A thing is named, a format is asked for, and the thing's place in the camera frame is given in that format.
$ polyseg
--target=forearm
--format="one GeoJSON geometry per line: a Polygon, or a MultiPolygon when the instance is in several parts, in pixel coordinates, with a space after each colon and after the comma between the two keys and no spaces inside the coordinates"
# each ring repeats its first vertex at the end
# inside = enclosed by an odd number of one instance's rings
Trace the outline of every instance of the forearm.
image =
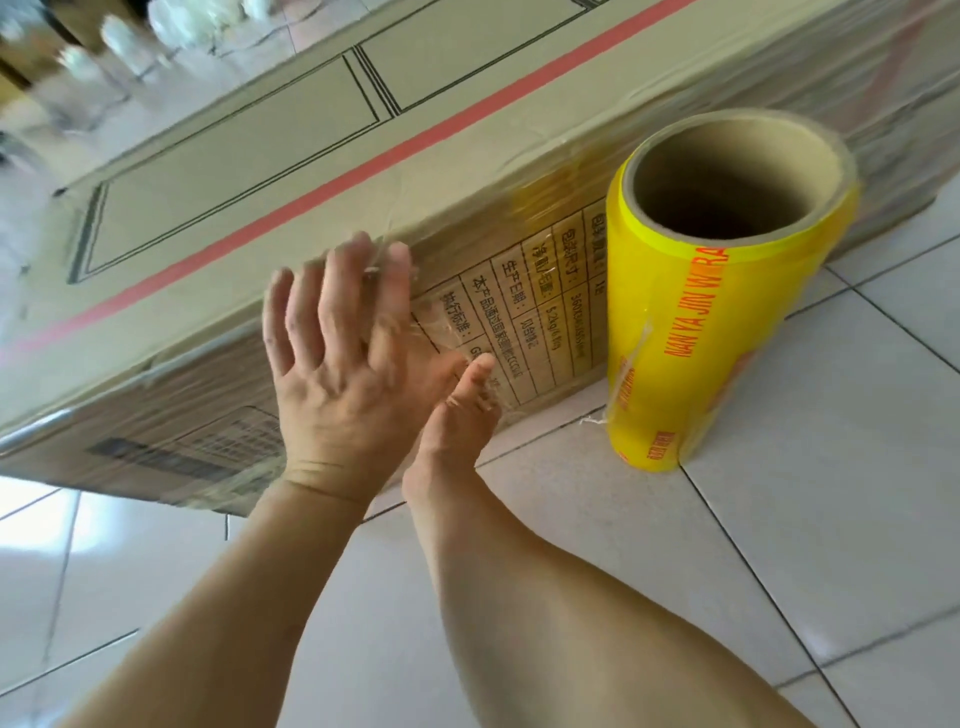
{"type": "Polygon", "coordinates": [[[277,483],[240,537],[63,726],[273,726],[357,503],[277,483]]]}
{"type": "Polygon", "coordinates": [[[411,505],[484,725],[809,725],[722,645],[548,544],[469,478],[411,505]]]}

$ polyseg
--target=cardboard core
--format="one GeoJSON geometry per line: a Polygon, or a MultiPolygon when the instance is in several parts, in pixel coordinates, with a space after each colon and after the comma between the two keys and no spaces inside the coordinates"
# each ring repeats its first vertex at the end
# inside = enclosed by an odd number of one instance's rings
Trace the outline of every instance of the cardboard core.
{"type": "Polygon", "coordinates": [[[728,246],[783,237],[775,233],[827,205],[843,183],[829,143],[781,116],[707,119],[662,134],[627,180],[634,211],[671,237],[728,246]]]}

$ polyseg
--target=tile floor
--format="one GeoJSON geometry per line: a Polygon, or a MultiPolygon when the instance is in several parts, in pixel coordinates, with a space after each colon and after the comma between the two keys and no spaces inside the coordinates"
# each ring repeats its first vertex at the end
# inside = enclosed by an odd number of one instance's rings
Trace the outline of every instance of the tile floor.
{"type": "MultiPolygon", "coordinates": [[[[960,715],[960,181],[811,282],[684,470],[633,471],[599,384],[481,472],[540,534],[700,625],[821,728],[960,715]]],[[[283,726],[475,726],[410,514],[383,494],[300,646],[283,726]]],[[[0,728],[49,726],[242,519],[0,481],[0,728]]]]}

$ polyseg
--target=red stripe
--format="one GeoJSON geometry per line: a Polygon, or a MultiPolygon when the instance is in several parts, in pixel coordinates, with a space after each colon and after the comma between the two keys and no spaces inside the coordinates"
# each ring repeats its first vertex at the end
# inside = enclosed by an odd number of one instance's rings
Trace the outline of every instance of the red stripe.
{"type": "Polygon", "coordinates": [[[887,100],[887,95],[894,81],[900,75],[913,48],[924,32],[929,9],[935,0],[911,0],[903,10],[902,25],[890,44],[887,56],[880,64],[876,75],[853,114],[853,121],[849,131],[857,129],[864,122],[870,121],[887,100]]]}
{"type": "Polygon", "coordinates": [[[172,283],[176,283],[178,280],[186,278],[192,273],[196,273],[204,266],[224,257],[224,255],[229,255],[256,238],[276,230],[284,223],[303,215],[304,212],[309,212],[314,207],[322,205],[327,200],[352,189],[357,184],[365,182],[371,177],[401,163],[405,159],[425,149],[429,149],[445,139],[449,139],[456,133],[476,124],[478,121],[508,107],[514,101],[518,101],[533,93],[538,88],[555,81],[565,73],[591,61],[601,53],[609,51],[623,41],[629,40],[641,31],[650,28],[664,18],[681,11],[688,5],[692,5],[694,2],[696,2],[696,0],[660,0],[656,5],[642,12],[638,12],[619,25],[610,28],[599,36],[591,38],[583,45],[574,48],[569,53],[563,54],[533,73],[524,76],[522,79],[501,88],[499,91],[496,91],[494,94],[477,102],[473,106],[397,144],[394,148],[374,157],[370,161],[354,167],[335,180],[321,184],[316,189],[307,192],[305,195],[298,197],[296,200],[282,207],[278,207],[259,220],[255,220],[240,230],[232,232],[226,237],[217,240],[215,243],[211,243],[202,250],[179,260],[139,283],[135,283],[116,296],[106,299],[102,303],[98,303],[72,318],[13,342],[4,352],[0,352],[0,357],[2,357],[0,358],[0,362],[8,360],[15,354],[36,352],[83,328],[103,321],[113,314],[129,308],[135,303],[143,301],[148,296],[166,288],[172,283]]]}

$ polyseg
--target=yellow plastic wrap roll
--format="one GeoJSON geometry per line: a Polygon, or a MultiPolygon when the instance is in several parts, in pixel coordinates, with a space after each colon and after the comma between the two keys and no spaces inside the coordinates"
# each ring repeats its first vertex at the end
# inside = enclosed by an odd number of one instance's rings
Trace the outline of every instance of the yellow plastic wrap roll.
{"type": "Polygon", "coordinates": [[[839,137],[777,111],[685,119],[620,167],[607,198],[607,427],[624,460],[665,471],[696,448],[856,201],[839,137]]]}

